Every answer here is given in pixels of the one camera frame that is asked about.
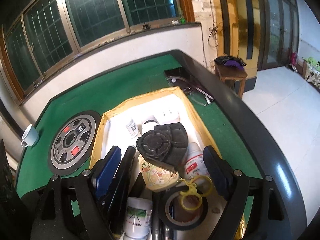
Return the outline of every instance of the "purple cloth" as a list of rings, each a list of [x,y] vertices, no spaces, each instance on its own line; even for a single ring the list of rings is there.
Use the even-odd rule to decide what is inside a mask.
[[[240,63],[235,60],[228,60],[224,65],[227,67],[236,67],[240,70],[244,70],[244,67],[242,67]]]

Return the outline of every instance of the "white wall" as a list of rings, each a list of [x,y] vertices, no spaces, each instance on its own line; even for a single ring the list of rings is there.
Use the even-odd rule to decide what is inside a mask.
[[[204,50],[205,56],[207,59],[208,66],[210,66],[210,62],[217,57],[217,48],[215,37],[210,38],[210,45],[208,44],[208,37],[211,33],[209,28],[213,26],[213,18],[215,20],[215,8],[212,1],[212,10],[210,6],[210,0],[192,0],[193,11],[195,13],[195,19],[197,22],[201,22],[204,36]]]
[[[30,124],[30,121],[25,117],[23,112],[19,109],[18,105],[15,103],[15,101],[12,98],[12,94],[13,94],[13,90],[9,85],[7,77],[3,73],[3,68],[0,62],[0,98],[5,108],[9,112],[9,114],[17,122],[19,127],[24,131]]]
[[[0,120],[0,139],[4,141],[5,150],[19,161],[23,150],[21,139],[12,132],[3,119]]]
[[[200,27],[185,26],[141,36],[101,50],[62,71],[23,104],[23,111],[34,122],[52,97],[77,83],[126,62],[173,49],[205,65]]]
[[[298,57],[320,60],[320,24],[304,0],[297,0],[299,13]]]

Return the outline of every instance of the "windowsill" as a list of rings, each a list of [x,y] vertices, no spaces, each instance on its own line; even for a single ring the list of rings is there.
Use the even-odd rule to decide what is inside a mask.
[[[22,106],[37,90],[39,90],[41,87],[43,87],[47,82],[49,82],[52,78],[58,76],[60,73],[71,67],[73,64],[85,59],[86,57],[89,57],[100,50],[106,49],[107,47],[111,47],[114,45],[117,45],[119,43],[128,41],[130,39],[135,39],[144,35],[152,34],[152,33],[158,33],[167,31],[168,29],[173,28],[190,28],[190,27],[197,27],[201,26],[201,23],[194,22],[194,23],[185,23],[185,24],[167,24],[162,25],[159,27],[151,28],[149,30],[140,30],[140,31],[132,31],[131,33],[127,33],[125,35],[121,35],[117,38],[113,38],[110,40],[105,40],[103,42],[100,42],[99,44],[95,45],[94,47],[91,47],[87,49],[84,52],[81,52],[77,55],[75,55],[73,58],[69,59],[65,64],[63,64],[59,69],[57,69],[53,74],[49,75],[48,77],[44,78],[41,84],[39,84],[36,88],[31,90],[31,92],[21,101],[19,106]]]

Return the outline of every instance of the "mug handle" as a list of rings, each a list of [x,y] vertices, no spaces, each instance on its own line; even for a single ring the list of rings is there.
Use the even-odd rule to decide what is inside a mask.
[[[28,145],[28,143],[26,143],[24,140],[22,140],[21,141],[21,146],[23,147],[23,148],[26,148],[27,146],[29,146]]]

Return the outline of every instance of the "qr code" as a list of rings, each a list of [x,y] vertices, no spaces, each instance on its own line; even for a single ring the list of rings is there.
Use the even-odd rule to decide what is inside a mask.
[[[131,126],[131,130],[134,132],[136,130],[137,126],[135,123],[133,123],[133,125]]]

